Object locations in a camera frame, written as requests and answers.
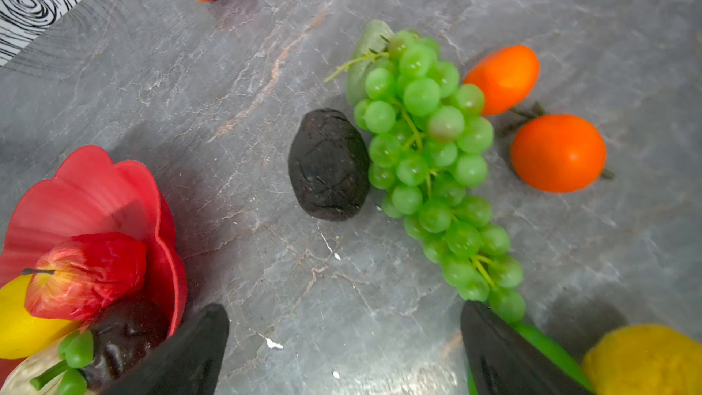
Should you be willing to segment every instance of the gray marble surface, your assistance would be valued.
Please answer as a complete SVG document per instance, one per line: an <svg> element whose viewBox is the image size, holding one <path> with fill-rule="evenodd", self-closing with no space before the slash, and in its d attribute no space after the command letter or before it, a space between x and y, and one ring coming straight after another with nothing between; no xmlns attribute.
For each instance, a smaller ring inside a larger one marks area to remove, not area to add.
<svg viewBox="0 0 702 395"><path fill-rule="evenodd" d="M378 192L331 224L288 180L303 114L350 113L344 80L322 78L371 18L433 35L462 72L525 43L530 100L602 132L617 179L569 195L522 184L508 139L487 155L476 191L539 327L578 357L624 323L702 340L702 0L84 0L0 69L3 232L32 184L98 144L144 162L171 205L187 313L230 314L218 394L466 394L461 299Z"/></svg>

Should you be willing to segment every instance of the lemon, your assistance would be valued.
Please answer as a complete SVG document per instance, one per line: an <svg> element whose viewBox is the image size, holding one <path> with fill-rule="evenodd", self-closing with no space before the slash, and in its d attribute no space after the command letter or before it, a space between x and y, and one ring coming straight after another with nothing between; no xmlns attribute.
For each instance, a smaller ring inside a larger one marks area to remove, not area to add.
<svg viewBox="0 0 702 395"><path fill-rule="evenodd" d="M20 276L0 288L0 358L28 357L77 329L81 322L40 319L24 309L31 276Z"/></svg>
<svg viewBox="0 0 702 395"><path fill-rule="evenodd" d="M583 369L597 395L702 394L702 345L664 326L610 332Z"/></svg>

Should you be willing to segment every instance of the green grape bunch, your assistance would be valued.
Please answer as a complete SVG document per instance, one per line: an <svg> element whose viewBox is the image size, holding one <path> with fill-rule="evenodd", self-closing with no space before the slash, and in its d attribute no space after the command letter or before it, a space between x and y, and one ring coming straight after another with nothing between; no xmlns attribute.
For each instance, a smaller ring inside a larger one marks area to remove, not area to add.
<svg viewBox="0 0 702 395"><path fill-rule="evenodd" d="M526 304L515 288L524 274L508 254L510 237L491 223L490 203L466 192L487 179L482 153L494 140L492 124L480 116L482 91L459 85L457 67L440 59L435 40L414 31L390 35L377 21L370 29L380 29L376 49L356 49L327 81L349 71L347 92L360 99L350 99L354 120L373 134L369 179L387 191L382 211L404 218L407 234L463 299L487 302L508 323L519 322ZM371 38L364 33L362 40Z"/></svg>

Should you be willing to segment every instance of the orange tomato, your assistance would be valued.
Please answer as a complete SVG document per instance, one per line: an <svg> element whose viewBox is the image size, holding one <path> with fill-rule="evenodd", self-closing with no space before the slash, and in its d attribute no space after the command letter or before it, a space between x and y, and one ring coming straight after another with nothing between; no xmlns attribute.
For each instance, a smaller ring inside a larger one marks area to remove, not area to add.
<svg viewBox="0 0 702 395"><path fill-rule="evenodd" d="M597 129L574 115L545 115L517 133L514 170L528 185L553 193L583 189L600 177L607 148Z"/></svg>
<svg viewBox="0 0 702 395"><path fill-rule="evenodd" d="M530 48L517 45L483 58L465 77L485 94L482 114L498 115L527 97L539 77L539 59Z"/></svg>

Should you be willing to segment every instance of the yellow lemon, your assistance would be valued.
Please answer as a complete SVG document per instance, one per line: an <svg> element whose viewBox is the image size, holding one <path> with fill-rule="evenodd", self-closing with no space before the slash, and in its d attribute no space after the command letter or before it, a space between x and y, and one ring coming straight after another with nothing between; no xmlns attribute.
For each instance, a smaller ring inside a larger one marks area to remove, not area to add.
<svg viewBox="0 0 702 395"><path fill-rule="evenodd" d="M702 345L665 326L629 326L605 335L583 370L597 395L699 395Z"/></svg>
<svg viewBox="0 0 702 395"><path fill-rule="evenodd" d="M81 322L40 319L24 309L31 276L20 276L0 288L0 358L28 357L77 329Z"/></svg>

